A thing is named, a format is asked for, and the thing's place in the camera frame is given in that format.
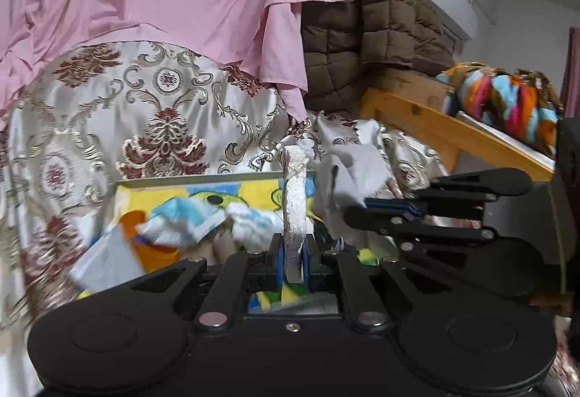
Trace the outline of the white blue plastic bag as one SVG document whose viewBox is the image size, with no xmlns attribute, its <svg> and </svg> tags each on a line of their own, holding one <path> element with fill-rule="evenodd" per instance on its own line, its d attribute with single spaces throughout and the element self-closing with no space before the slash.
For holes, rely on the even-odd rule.
<svg viewBox="0 0 580 397">
<path fill-rule="evenodd" d="M 187 248 L 228 226 L 234 243 L 246 250 L 266 250 L 274 234 L 284 231 L 283 218 L 272 210 L 258 210 L 243 202 L 224 207 L 195 197 L 174 197 L 154 208 L 137 231 L 152 245 Z"/>
</svg>

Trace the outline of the grey white cloth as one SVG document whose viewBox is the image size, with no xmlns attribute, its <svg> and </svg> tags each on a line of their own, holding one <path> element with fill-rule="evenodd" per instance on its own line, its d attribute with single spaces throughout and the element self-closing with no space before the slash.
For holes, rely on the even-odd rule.
<svg viewBox="0 0 580 397">
<path fill-rule="evenodd" d="M 316 118 L 316 136 L 323 154 L 316 167 L 312 212 L 333 239 L 366 248 L 369 234 L 349 227 L 344 214 L 349 207 L 365 207 L 371 196 L 391 195 L 386 184 L 392 170 L 381 145 L 381 126 L 375 120 L 321 114 Z"/>
</svg>

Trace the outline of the colourful striped blanket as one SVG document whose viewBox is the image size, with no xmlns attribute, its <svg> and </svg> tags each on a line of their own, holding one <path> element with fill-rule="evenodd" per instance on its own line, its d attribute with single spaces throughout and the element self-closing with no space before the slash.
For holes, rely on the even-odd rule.
<svg viewBox="0 0 580 397">
<path fill-rule="evenodd" d="M 544 73 L 514 73 L 482 62 L 461 62 L 439 73 L 451 86 L 463 113 L 510 137 L 555 157 L 558 122 L 564 107 Z"/>
</svg>

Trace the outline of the cardboard box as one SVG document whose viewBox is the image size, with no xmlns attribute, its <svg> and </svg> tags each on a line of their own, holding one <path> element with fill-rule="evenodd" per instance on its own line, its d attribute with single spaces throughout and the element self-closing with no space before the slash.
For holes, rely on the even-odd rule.
<svg viewBox="0 0 580 397">
<path fill-rule="evenodd" d="M 431 109 L 443 109 L 448 86 L 413 70 L 385 69 L 374 78 L 373 87 L 391 92 Z"/>
</svg>

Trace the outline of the grey tray with cartoon print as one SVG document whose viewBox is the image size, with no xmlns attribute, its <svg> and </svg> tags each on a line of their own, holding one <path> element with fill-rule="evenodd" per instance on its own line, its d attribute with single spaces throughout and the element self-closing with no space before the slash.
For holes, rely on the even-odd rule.
<svg viewBox="0 0 580 397">
<path fill-rule="evenodd" d="M 186 257 L 220 264 L 239 250 L 263 251 L 284 231 L 283 178 L 209 177 L 195 183 L 118 184 L 113 218 L 69 276 L 96 293 Z"/>
</svg>

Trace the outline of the brown quilted jacket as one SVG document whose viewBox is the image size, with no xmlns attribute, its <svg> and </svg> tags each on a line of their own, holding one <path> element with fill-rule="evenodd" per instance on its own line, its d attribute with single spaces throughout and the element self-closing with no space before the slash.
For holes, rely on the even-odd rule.
<svg viewBox="0 0 580 397">
<path fill-rule="evenodd" d="M 307 2 L 301 33 L 311 110 L 353 113 L 387 69 L 436 76 L 453 64 L 431 0 Z"/>
</svg>

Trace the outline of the white air conditioner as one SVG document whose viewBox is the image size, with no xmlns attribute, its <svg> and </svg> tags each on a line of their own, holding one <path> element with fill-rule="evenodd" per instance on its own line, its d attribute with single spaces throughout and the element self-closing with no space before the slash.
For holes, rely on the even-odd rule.
<svg viewBox="0 0 580 397">
<path fill-rule="evenodd" d="M 463 42 L 478 34 L 478 19 L 467 0 L 430 0 L 442 16 L 443 25 Z"/>
</svg>

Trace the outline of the silver floral satin cover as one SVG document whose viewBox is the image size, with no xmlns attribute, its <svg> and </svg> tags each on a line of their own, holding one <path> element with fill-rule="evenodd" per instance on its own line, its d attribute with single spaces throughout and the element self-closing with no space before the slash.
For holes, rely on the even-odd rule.
<svg viewBox="0 0 580 397">
<path fill-rule="evenodd" d="M 40 389 L 26 351 L 33 318 L 76 299 L 70 269 L 108 226 L 110 185 L 129 179 L 278 171 L 297 145 L 311 164 L 372 145 L 378 194 L 445 175 L 439 154 L 374 120 L 290 116 L 279 90 L 236 64 L 156 42 L 81 47 L 22 90 L 1 119 L 1 392 Z"/>
</svg>

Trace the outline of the wooden bed frame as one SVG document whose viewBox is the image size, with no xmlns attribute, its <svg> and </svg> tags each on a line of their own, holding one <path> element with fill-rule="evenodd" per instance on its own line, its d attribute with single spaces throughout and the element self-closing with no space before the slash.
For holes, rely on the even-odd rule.
<svg viewBox="0 0 580 397">
<path fill-rule="evenodd" d="M 506 141 L 435 109 L 396 94 L 370 88 L 362 100 L 361 116 L 403 131 L 438 152 L 449 171 L 465 152 L 492 167 L 515 167 L 535 181 L 551 180 L 554 170 Z"/>
</svg>

